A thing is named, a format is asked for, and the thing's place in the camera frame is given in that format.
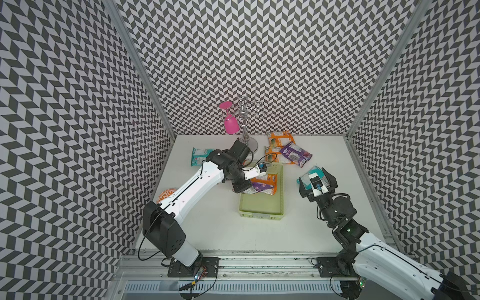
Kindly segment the teal Fox's candy bag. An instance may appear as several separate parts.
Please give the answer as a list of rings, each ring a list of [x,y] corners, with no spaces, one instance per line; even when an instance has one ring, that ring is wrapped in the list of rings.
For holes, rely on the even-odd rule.
[[[297,184],[299,184],[300,181],[302,181],[304,187],[307,190],[311,189],[312,188],[312,184],[311,184],[311,180],[310,180],[311,175],[318,176],[321,179],[323,185],[325,185],[325,186],[330,185],[326,176],[325,176],[325,173],[318,166],[313,166],[309,171],[307,171],[305,174],[303,174],[300,178],[297,178],[297,181],[296,181]]]

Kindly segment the light green plastic basket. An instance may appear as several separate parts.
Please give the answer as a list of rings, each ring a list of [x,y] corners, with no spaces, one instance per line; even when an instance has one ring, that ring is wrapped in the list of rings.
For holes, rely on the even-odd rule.
[[[239,214],[244,218],[264,220],[281,220],[285,215],[284,167],[273,163],[267,169],[267,175],[273,175],[276,181],[276,192],[273,195],[265,192],[242,194],[239,202]]]

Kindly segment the orange Fox's candy bag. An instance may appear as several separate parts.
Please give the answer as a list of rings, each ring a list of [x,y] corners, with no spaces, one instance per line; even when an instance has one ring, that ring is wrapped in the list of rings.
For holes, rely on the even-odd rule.
[[[262,175],[262,176],[258,176],[258,177],[255,177],[253,178],[251,181],[268,181],[271,185],[275,185],[275,194],[276,194],[276,191],[277,191],[277,183],[278,183],[278,177],[276,174],[265,174],[265,175]]]

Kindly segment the pink purple Fox's candy bag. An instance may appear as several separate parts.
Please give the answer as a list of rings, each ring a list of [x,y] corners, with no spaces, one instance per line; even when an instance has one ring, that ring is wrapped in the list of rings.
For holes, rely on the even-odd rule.
[[[275,185],[268,181],[251,181],[251,187],[243,191],[243,194],[254,195],[257,193],[264,193],[270,196],[275,194]]]

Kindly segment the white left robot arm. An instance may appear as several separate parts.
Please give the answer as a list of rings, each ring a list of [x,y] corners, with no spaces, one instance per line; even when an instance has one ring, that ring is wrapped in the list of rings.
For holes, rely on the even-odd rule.
[[[211,151],[200,169],[171,196],[160,203],[147,203],[143,210],[143,238],[183,266],[198,266],[201,253],[187,240],[181,225],[216,185],[229,181],[233,192],[239,194],[252,187],[253,178],[266,173],[268,167],[264,162],[259,161],[250,168],[243,165],[250,153],[250,148],[239,140],[229,149]]]

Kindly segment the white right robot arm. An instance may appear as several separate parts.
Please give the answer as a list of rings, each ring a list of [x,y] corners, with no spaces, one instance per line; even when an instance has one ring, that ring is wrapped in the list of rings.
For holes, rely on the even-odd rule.
[[[302,198],[316,203],[320,220],[342,246],[336,256],[339,276],[366,278],[402,300],[472,300],[473,290],[450,271],[421,264],[376,237],[355,221],[351,196],[337,193],[336,178],[322,169],[298,179]]]

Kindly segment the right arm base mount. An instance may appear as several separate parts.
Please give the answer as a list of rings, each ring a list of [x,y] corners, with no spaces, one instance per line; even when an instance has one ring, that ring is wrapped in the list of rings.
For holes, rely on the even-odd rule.
[[[337,257],[315,257],[311,260],[313,266],[319,271],[321,278],[335,276],[345,278],[357,278],[359,275],[353,269],[353,265]]]

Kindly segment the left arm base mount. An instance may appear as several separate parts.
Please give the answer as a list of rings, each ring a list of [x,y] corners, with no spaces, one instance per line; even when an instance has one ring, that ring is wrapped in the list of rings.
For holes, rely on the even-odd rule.
[[[220,265],[219,257],[200,257],[191,265],[185,266],[180,261],[174,259],[170,262],[167,277],[169,278],[194,278],[194,275],[205,267],[204,276],[207,278],[215,278],[218,275]]]

